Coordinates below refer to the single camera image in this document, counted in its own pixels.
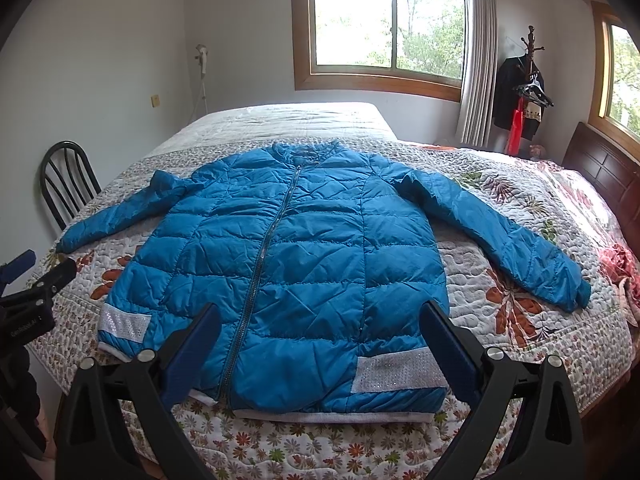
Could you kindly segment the blue puffer jacket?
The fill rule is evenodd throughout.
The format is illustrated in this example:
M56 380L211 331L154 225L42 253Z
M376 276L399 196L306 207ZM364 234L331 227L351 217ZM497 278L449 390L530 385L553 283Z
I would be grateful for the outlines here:
M118 356L158 349L212 304L221 331L193 388L235 411L438 411L446 386L419 327L427 301L449 306L434 221L546 304L590 299L575 261L457 182L336 142L256 148L186 178L157 171L58 250L152 217L104 300L99 342Z

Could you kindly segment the dark clothes on rack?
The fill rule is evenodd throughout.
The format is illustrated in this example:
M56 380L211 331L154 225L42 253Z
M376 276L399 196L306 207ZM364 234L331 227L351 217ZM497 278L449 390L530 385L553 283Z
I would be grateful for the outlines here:
M524 124L522 138L533 140L547 107L554 103L544 91L544 77L536 64L526 75L528 57L506 58L498 69L492 122L498 128L510 130L514 113L524 99Z

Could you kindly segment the floral quilted bedspread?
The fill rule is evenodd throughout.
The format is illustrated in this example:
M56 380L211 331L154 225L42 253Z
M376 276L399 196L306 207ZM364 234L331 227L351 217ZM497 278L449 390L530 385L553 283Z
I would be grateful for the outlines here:
M221 479L421 479L468 407L422 304L513 359L559 356L578 408L632 367L639 271L577 172L399 141L364 103L209 114L132 164L41 261L76 278L32 352L159 347L204 306L221 333L179 426Z

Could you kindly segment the dark wooden headboard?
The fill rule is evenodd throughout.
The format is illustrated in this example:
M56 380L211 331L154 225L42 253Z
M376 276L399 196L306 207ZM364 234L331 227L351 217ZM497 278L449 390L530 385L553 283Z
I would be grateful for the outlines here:
M639 164L595 128L578 122L562 165L578 171L613 211L629 248L639 255Z

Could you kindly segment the red hanging garment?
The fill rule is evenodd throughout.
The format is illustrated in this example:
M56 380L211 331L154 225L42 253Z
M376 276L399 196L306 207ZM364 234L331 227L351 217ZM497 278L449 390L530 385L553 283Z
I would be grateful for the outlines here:
M518 99L518 106L514 110L508 142L506 142L506 154L516 156L520 150L521 138L525 122L526 99L522 96Z

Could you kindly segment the grey striped curtain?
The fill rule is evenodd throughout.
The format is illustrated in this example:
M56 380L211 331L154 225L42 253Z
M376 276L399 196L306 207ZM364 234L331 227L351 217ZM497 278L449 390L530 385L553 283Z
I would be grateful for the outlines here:
M457 140L484 148L489 140L498 64L497 0L465 0L465 51Z

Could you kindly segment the wooden coat rack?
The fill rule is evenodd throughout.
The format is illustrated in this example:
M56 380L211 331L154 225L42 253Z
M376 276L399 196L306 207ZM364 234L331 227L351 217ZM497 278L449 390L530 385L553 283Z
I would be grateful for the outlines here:
M520 84L521 89L516 93L520 96L521 103L518 107L523 115L523 131L518 152L524 154L532 143L533 136L541 123L542 111L548 106L548 102L538 80L539 70L534 63L534 54L537 51L543 51L544 47L536 46L533 25L528 26L527 37L522 37L521 40L525 44L524 60L521 62L523 80Z

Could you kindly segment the large wooden framed window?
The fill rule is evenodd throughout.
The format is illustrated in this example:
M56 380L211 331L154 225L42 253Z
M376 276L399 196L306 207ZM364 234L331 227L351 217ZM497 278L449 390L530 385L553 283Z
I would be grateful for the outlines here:
M291 0L298 90L461 98L470 0Z

